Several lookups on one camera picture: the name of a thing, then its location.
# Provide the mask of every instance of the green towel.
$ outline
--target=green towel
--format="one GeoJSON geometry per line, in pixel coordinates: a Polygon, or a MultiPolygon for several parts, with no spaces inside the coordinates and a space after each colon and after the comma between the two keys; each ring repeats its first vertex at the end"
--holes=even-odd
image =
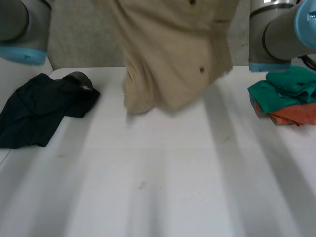
{"type": "Polygon", "coordinates": [[[287,72],[267,73],[266,79],[248,88],[264,113],[316,102],[316,73],[307,68],[292,66],[287,72]]]}

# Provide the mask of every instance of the light blue robot joint cap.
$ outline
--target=light blue robot joint cap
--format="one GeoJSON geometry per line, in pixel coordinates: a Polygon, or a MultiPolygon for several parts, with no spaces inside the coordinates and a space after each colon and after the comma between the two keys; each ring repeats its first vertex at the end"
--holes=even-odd
{"type": "Polygon", "coordinates": [[[297,38],[306,47],[316,48],[316,0],[304,0],[294,21],[297,38]]]}
{"type": "Polygon", "coordinates": [[[43,66],[47,53],[29,48],[0,46],[0,57],[15,63],[43,66]]]}

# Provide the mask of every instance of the white table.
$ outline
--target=white table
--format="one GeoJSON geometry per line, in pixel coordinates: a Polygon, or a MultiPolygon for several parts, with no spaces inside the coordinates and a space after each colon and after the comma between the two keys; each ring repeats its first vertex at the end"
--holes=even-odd
{"type": "Polygon", "coordinates": [[[247,88],[264,74],[234,67],[175,115],[127,118],[125,68],[51,77],[72,71],[102,97],[5,159],[0,237],[316,236],[316,129],[257,118],[247,88]]]}

